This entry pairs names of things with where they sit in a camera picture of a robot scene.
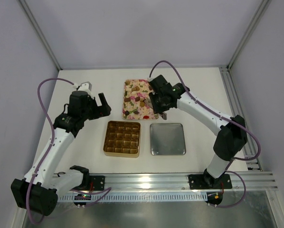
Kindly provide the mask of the metal tongs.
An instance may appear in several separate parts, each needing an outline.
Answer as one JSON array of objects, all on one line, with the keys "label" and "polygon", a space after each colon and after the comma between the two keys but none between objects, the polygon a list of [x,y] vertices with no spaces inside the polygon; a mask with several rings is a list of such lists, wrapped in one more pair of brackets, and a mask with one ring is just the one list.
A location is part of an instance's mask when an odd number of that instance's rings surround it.
[{"label": "metal tongs", "polygon": [[[153,112],[154,112],[154,108],[153,108],[152,103],[151,103],[151,100],[150,100],[149,98],[145,98],[145,99],[143,100],[143,102],[145,103],[145,105],[146,105],[147,107],[150,107],[150,108],[153,110]],[[159,115],[163,120],[167,120],[167,114],[166,114],[165,112],[158,113],[158,115]]]}]

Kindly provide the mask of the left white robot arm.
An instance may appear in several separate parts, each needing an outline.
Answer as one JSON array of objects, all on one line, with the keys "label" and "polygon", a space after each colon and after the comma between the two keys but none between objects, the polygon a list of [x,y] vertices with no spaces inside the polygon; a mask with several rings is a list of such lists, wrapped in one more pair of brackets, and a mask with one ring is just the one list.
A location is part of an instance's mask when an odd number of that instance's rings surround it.
[{"label": "left white robot arm", "polygon": [[53,180],[53,174],[85,121],[110,115],[111,108],[105,95],[99,93],[98,96],[101,105],[97,105],[86,91],[71,93],[67,113],[60,114],[51,126],[52,135],[47,147],[23,179],[15,179],[11,184],[18,207],[49,216],[56,207],[58,197],[73,189],[89,188],[91,180],[87,168],[74,165],[58,180]]}]

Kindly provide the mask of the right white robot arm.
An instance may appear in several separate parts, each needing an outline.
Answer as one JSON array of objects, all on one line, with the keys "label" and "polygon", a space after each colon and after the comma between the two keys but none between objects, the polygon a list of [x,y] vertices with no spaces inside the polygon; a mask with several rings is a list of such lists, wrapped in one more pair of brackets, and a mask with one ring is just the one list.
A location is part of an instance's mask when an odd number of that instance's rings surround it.
[{"label": "right white robot arm", "polygon": [[235,155],[247,143],[246,123],[243,117],[231,117],[202,104],[182,83],[171,85],[164,76],[148,80],[153,111],[158,114],[171,108],[184,111],[209,128],[216,136],[214,157],[203,172],[203,182],[209,188],[220,185],[221,179]]}]

